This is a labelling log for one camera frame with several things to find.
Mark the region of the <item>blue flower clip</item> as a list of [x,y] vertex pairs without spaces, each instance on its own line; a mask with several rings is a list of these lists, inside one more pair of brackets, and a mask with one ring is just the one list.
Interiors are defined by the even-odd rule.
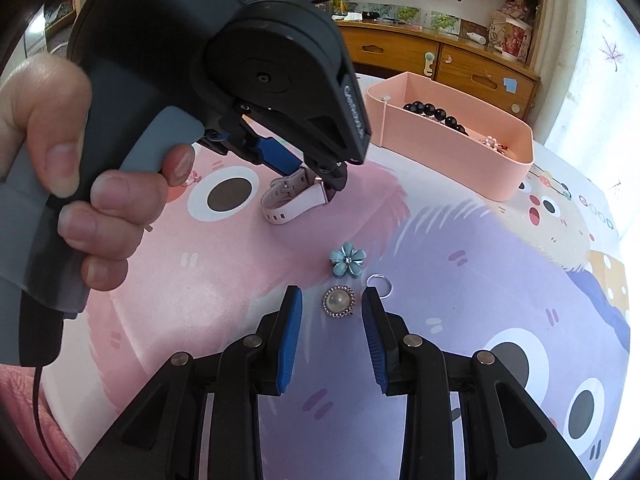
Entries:
[[336,278],[360,278],[366,259],[367,253],[363,249],[357,249],[351,242],[345,242],[330,253],[332,274]]

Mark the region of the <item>cartoon printed table mat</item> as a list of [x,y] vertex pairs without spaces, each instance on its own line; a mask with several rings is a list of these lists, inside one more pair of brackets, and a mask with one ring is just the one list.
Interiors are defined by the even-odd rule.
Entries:
[[[374,379],[358,312],[331,318],[332,286],[373,273],[413,333],[442,350],[494,352],[596,474],[610,445],[630,353],[620,238],[604,194],[545,148],[495,203],[375,146],[331,203],[275,226],[260,199],[273,174],[196,152],[202,180],[169,194],[126,282],[95,292],[43,373],[53,418],[80,463],[173,353],[207,356],[251,333],[290,285],[304,295],[292,382],[259,402],[269,479],[393,479],[405,402]],[[360,278],[332,274],[345,242]]]

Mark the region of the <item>wooden desk with drawers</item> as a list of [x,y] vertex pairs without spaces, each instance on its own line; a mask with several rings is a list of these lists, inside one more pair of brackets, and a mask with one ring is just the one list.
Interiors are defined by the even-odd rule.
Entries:
[[339,22],[359,73],[387,78],[414,73],[475,96],[524,120],[539,77],[520,62],[471,40],[406,26]]

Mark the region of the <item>small pink earring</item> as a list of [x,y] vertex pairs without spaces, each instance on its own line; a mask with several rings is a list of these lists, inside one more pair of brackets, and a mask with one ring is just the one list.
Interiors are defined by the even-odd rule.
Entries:
[[183,186],[185,188],[188,188],[191,185],[198,184],[198,182],[200,182],[201,180],[202,180],[202,177],[195,170],[192,170],[191,173],[189,174],[189,177],[187,177],[186,180],[183,182]]

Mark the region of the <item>round pearl brooch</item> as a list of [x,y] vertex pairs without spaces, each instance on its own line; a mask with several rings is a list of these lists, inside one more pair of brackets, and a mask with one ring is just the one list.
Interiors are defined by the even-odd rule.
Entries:
[[354,313],[355,293],[346,285],[330,287],[322,297],[322,310],[331,318],[346,318]]

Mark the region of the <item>patterned paper cup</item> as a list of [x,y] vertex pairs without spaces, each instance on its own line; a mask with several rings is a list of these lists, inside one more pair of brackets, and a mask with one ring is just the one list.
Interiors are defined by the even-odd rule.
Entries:
[[508,60],[525,63],[533,27],[500,11],[492,11],[488,27],[489,47]]

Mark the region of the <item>pink plastic tray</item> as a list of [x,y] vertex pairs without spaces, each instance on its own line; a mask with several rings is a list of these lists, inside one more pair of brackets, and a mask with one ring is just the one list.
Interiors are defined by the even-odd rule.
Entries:
[[[529,125],[425,76],[402,73],[372,84],[363,101],[372,144],[427,166],[488,200],[510,200],[534,163]],[[405,109],[416,101],[446,110],[465,132]]]

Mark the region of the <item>pink smart watch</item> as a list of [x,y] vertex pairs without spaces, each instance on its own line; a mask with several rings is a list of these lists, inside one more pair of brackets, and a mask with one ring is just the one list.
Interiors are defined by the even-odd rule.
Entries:
[[262,216],[275,226],[295,220],[302,214],[330,202],[323,180],[305,166],[294,174],[280,177],[260,199]]

